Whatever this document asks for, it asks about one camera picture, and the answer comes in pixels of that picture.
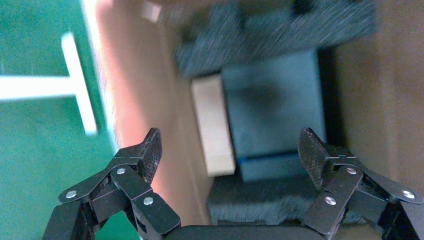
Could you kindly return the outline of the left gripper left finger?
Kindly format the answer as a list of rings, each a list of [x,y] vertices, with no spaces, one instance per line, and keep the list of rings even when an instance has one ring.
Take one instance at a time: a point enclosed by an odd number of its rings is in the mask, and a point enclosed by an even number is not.
[[[142,239],[165,239],[181,219],[151,186],[161,157],[161,132],[151,128],[141,143],[120,149],[103,170],[58,196],[43,239],[93,240],[120,212]]]

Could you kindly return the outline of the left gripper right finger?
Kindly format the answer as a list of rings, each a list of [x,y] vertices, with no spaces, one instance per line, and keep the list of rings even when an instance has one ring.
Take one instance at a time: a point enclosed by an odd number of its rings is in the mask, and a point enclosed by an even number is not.
[[[319,195],[301,224],[332,240],[348,213],[377,228],[383,240],[424,237],[424,196],[367,168],[344,147],[301,130],[298,155]]]

